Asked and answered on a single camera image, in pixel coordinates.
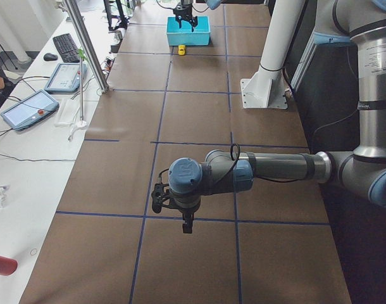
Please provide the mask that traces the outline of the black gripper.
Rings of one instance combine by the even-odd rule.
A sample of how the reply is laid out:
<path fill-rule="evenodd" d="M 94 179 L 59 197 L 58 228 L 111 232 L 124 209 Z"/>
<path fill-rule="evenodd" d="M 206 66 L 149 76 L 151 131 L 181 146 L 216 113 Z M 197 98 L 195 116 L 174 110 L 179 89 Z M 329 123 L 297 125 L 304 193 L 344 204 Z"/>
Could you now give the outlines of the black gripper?
<path fill-rule="evenodd" d="M 182 230 L 184 234 L 192 234 L 194 213 L 198 210 L 198 206 L 192 208 L 181 208 L 180 212 L 184 223 L 182 224 Z"/>
<path fill-rule="evenodd" d="M 196 16 L 192 15 L 192 9 L 192 3 L 178 3 L 177 6 L 172 9 L 173 14 L 175 15 L 175 20 L 178 22 L 179 27 L 182 26 L 183 21 L 188 22 L 191 27 L 197 26 L 198 19 Z"/>

